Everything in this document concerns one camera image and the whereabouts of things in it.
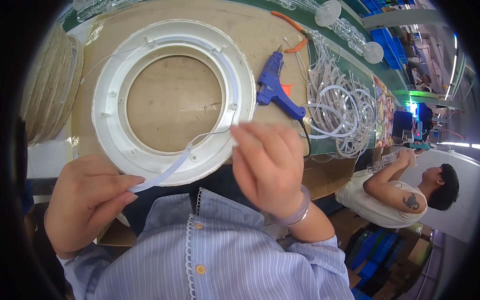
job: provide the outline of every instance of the black cable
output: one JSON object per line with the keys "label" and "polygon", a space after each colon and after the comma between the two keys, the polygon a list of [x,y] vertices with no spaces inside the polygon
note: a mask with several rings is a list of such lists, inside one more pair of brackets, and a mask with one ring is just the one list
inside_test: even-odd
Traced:
{"label": "black cable", "polygon": [[312,154],[312,144],[310,144],[310,138],[308,137],[307,129],[305,128],[305,123],[303,123],[303,120],[299,120],[300,126],[303,128],[303,132],[305,133],[305,137],[307,138],[308,142],[308,154],[307,156],[304,156],[304,158],[307,158]]}

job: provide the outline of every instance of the black hair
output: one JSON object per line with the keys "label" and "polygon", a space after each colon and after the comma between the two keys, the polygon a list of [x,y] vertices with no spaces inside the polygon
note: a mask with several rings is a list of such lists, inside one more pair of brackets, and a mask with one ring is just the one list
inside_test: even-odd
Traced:
{"label": "black hair", "polygon": [[440,176],[445,184],[433,191],[428,200],[428,206],[438,210],[447,210],[458,198],[458,177],[455,169],[449,164],[442,165]]}

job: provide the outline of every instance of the pliers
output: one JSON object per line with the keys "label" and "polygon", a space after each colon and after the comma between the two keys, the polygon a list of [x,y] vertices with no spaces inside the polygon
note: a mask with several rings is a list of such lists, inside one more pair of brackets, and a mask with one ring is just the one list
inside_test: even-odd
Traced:
{"label": "pliers", "polygon": [[308,32],[306,32],[303,28],[300,27],[300,25],[298,25],[297,23],[295,23],[292,19],[288,18],[287,16],[285,16],[284,14],[282,13],[279,13],[279,12],[270,12],[272,15],[274,15],[275,17],[279,17],[279,18],[282,18],[284,19],[285,21],[287,21],[288,23],[290,23],[290,25],[292,25],[295,29],[297,29],[298,31],[300,31],[301,34],[303,34],[305,36],[305,39],[302,40],[295,48],[291,48],[291,49],[286,49],[284,52],[285,53],[295,53],[295,52],[298,52],[300,51],[300,49],[303,48],[303,46],[305,46],[307,44],[308,41],[311,41],[313,42],[313,38],[312,38],[312,35],[309,34]]}

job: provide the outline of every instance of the lace trim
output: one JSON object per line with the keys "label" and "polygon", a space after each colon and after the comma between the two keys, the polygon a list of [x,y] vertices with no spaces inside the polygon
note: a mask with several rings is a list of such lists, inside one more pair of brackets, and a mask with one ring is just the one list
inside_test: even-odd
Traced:
{"label": "lace trim", "polygon": [[197,194],[197,205],[196,205],[196,211],[195,211],[197,216],[200,214],[200,199],[202,198],[202,192],[203,191],[204,191],[203,188],[199,188],[198,194]]}
{"label": "lace trim", "polygon": [[185,271],[187,273],[190,300],[196,300],[197,292],[195,290],[195,284],[193,282],[193,269],[192,269],[192,226],[193,226],[193,215],[190,215],[187,221],[187,232],[186,232],[186,241],[185,241]]}

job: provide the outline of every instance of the colorful poster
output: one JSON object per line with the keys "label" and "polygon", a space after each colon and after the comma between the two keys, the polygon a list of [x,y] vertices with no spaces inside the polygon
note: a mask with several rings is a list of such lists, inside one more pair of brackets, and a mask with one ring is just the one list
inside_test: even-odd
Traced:
{"label": "colorful poster", "polygon": [[395,98],[384,83],[376,76],[373,77],[375,98],[377,99],[377,128],[375,147],[393,145],[393,113],[395,111]]}

